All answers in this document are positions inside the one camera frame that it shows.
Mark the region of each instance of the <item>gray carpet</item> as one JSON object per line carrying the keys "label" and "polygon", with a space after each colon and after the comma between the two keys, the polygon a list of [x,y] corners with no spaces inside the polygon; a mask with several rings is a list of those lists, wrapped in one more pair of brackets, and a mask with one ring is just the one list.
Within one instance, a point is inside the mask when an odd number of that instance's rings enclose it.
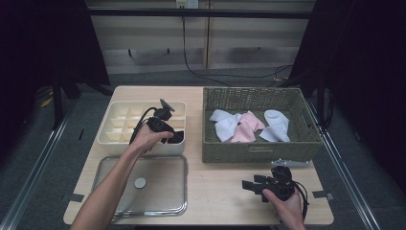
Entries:
{"label": "gray carpet", "polygon": [[[244,76],[263,76],[273,73],[273,69],[234,69],[213,70],[199,73],[238,74]],[[289,69],[277,75],[288,76]],[[223,85],[223,81],[232,86],[266,86],[272,78],[238,78],[223,76],[217,81],[206,80],[192,75],[188,71],[150,73],[137,75],[111,76],[114,89],[117,85]],[[75,189],[88,151],[96,136],[102,116],[110,100],[109,97],[80,85],[83,92],[79,100],[72,101],[74,110],[68,124],[56,146],[55,151],[34,189],[33,196],[18,223],[17,229],[68,229],[63,223],[67,201],[60,200],[64,194]],[[24,128],[18,146],[6,165],[0,169],[0,219],[9,210],[12,201],[27,178],[35,159],[50,135],[54,122],[54,111],[50,105],[36,108]],[[351,125],[336,107],[330,132],[338,150],[349,167],[354,180],[367,202],[371,205],[381,229],[402,229],[406,226],[406,198],[396,187],[392,179],[377,165],[368,147],[359,142]],[[350,196],[344,186],[326,150],[315,158],[314,164],[322,185],[327,192],[334,194],[329,202],[335,221],[326,227],[307,226],[307,229],[365,229]],[[136,229],[189,229],[190,227],[143,227]],[[134,226],[113,225],[110,229],[134,229]],[[193,229],[225,229],[224,227],[200,226]],[[269,227],[229,227],[227,229],[269,229]]]}

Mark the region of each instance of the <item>transparent lid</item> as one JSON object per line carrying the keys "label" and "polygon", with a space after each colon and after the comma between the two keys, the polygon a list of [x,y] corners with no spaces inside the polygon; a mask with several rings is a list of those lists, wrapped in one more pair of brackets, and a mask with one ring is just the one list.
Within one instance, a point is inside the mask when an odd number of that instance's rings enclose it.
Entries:
{"label": "transparent lid", "polygon": [[[107,157],[100,162],[92,191],[118,160],[118,157]],[[187,175],[188,163],[183,155],[139,158],[115,218],[182,215],[187,207]]]}

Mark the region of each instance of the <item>white divided organizer box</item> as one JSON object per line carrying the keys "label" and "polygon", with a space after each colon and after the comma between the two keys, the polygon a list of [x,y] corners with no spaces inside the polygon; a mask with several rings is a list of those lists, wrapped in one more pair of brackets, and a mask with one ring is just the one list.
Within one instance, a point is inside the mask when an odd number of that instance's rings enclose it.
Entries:
{"label": "white divided organizer box", "polygon": [[[178,144],[162,144],[158,142],[150,154],[179,155],[183,153],[186,137],[186,104],[182,102],[167,102],[175,111],[166,123],[175,131],[184,131],[184,139]],[[121,154],[128,146],[134,127],[137,126],[143,114],[151,107],[161,108],[156,102],[114,102],[104,115],[99,132],[98,142],[106,148],[108,153]],[[150,110],[145,119],[153,115]]]}

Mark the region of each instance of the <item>wooden tabletop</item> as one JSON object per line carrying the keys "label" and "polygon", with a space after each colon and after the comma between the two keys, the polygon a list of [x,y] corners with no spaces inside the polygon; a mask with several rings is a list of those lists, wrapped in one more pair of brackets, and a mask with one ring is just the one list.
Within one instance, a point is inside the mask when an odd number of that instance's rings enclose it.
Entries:
{"label": "wooden tabletop", "polygon": [[[241,180],[253,180],[254,174],[271,175],[272,166],[263,164],[203,163],[202,162],[202,107],[203,87],[183,86],[119,86],[110,103],[117,101],[166,101],[184,102],[187,105],[185,150],[189,164],[188,207],[178,217],[121,218],[114,224],[134,225],[275,225],[272,204],[262,203],[259,195],[241,189]],[[104,157],[113,156],[97,138],[83,166],[75,194],[91,193],[98,165]],[[293,179],[302,183],[309,198],[305,224],[329,225],[334,217],[325,198],[314,198],[312,192],[322,191],[314,165],[291,168]],[[64,221],[71,224],[83,202],[70,201]]]}

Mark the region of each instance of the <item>green woven basket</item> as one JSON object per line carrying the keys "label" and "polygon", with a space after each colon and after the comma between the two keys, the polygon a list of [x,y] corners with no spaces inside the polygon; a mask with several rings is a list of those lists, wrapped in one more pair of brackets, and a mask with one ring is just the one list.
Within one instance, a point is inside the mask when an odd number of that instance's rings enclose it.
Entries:
{"label": "green woven basket", "polygon": [[[266,126],[263,113],[279,110],[289,119],[290,142],[267,142],[255,133],[252,143],[221,143],[210,117],[216,109],[231,114],[253,112]],[[235,88],[203,89],[203,162],[259,163],[279,159],[309,161],[322,148],[323,141],[310,116],[305,98],[298,88]]]}

